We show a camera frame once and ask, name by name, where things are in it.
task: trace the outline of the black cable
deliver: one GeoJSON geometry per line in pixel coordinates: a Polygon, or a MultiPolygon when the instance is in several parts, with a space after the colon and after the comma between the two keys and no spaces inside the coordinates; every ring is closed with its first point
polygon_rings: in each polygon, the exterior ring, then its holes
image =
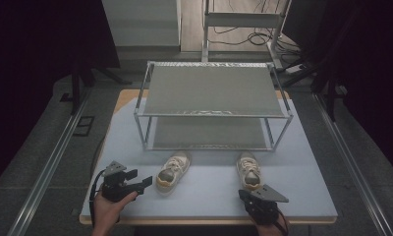
{"type": "Polygon", "coordinates": [[[104,140],[105,140],[105,137],[103,137],[103,138],[101,139],[101,141],[99,142],[99,144],[98,144],[98,146],[96,147],[95,152],[94,152],[94,154],[93,154],[91,166],[89,167],[89,178],[92,178],[93,171],[94,171],[94,169],[95,169],[95,165],[96,165],[96,162],[98,161],[98,157],[99,157],[98,152],[101,150],[102,144],[104,143],[104,140]]]}
{"type": "Polygon", "coordinates": [[[92,184],[91,191],[89,192],[89,212],[91,215],[91,222],[92,222],[92,228],[95,226],[95,210],[93,207],[93,201],[95,199],[95,193],[96,191],[96,183],[98,182],[99,177],[105,170],[99,171],[99,173],[96,175],[95,180],[92,184]]]}
{"type": "Polygon", "coordinates": [[[274,226],[276,226],[277,229],[280,230],[283,236],[288,236],[289,235],[289,229],[288,229],[288,224],[286,223],[285,216],[283,215],[282,211],[278,209],[279,214],[282,216],[283,221],[285,222],[285,228],[283,228],[282,225],[280,225],[277,221],[273,223],[274,226]]]}

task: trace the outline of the table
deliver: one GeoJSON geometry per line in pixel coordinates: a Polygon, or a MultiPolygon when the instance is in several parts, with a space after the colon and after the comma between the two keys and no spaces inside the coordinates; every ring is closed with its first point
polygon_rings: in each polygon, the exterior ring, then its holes
{"type": "MultiPolygon", "coordinates": [[[[139,91],[121,91],[95,175],[115,160],[137,169],[139,176],[130,183],[156,176],[173,150],[144,150],[134,119],[139,91]]],[[[292,224],[330,224],[337,211],[310,149],[308,139],[292,100],[294,119],[275,152],[253,151],[265,183],[289,199],[279,203],[292,224]]],[[[245,225],[253,224],[239,199],[241,188],[236,160],[237,150],[191,150],[192,162],[175,191],[159,195],[155,185],[130,203],[120,222],[130,225],[245,225]]],[[[88,193],[80,222],[90,224],[88,193]]]]}

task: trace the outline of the human hand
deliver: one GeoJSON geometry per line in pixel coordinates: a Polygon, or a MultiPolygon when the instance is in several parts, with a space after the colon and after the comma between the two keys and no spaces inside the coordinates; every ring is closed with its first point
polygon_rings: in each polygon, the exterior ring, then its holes
{"type": "Polygon", "coordinates": [[[102,192],[99,191],[93,201],[95,226],[92,236],[109,235],[112,227],[117,223],[121,210],[137,196],[138,192],[132,192],[120,202],[113,203],[102,197],[102,192]]]}
{"type": "MultiPolygon", "coordinates": [[[[282,231],[280,231],[273,224],[258,225],[255,223],[254,219],[252,219],[252,222],[255,224],[255,227],[257,228],[258,236],[284,236],[282,231]]],[[[277,223],[280,224],[282,228],[286,230],[286,232],[288,232],[289,223],[282,213],[279,213],[279,218],[277,219],[277,223]]]]}

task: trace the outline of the gray floor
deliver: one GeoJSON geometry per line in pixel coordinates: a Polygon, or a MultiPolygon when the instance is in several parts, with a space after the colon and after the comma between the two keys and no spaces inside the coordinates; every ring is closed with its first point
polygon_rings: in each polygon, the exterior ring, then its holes
{"type": "MultiPolygon", "coordinates": [[[[89,235],[91,227],[78,221],[87,186],[90,166],[104,138],[120,90],[134,89],[140,84],[146,60],[196,60],[194,54],[163,52],[138,53],[122,57],[122,70],[113,70],[131,86],[115,83],[94,72],[97,83],[87,101],[83,116],[94,116],[87,137],[71,137],[62,159],[35,212],[26,235],[89,235]]],[[[212,55],[218,60],[262,61],[257,55],[212,55]]],[[[348,172],[321,113],[309,92],[311,78],[287,89],[297,108],[310,146],[318,162],[328,190],[339,212],[331,225],[292,225],[291,235],[378,235],[362,197],[348,172]]],[[[56,83],[54,95],[27,141],[0,178],[0,235],[6,235],[22,207],[29,190],[54,149],[69,118],[72,105],[60,102],[71,92],[69,78],[56,83]]],[[[393,230],[393,168],[363,128],[337,100],[337,125],[370,184],[393,230]]],[[[172,227],[129,227],[119,225],[113,235],[172,235],[172,227]]],[[[179,227],[176,235],[253,235],[252,227],[179,227]]]]}

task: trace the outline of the white sneaker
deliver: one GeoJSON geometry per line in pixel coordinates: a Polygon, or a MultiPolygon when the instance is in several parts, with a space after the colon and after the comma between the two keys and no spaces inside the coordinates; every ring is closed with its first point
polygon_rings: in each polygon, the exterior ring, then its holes
{"type": "Polygon", "coordinates": [[[156,176],[156,187],[160,194],[170,195],[179,180],[187,172],[191,164],[191,156],[188,152],[176,151],[166,163],[162,170],[156,176]]]}
{"type": "Polygon", "coordinates": [[[239,171],[243,188],[255,190],[261,187],[260,166],[250,152],[243,152],[237,159],[237,170],[239,171]]]}

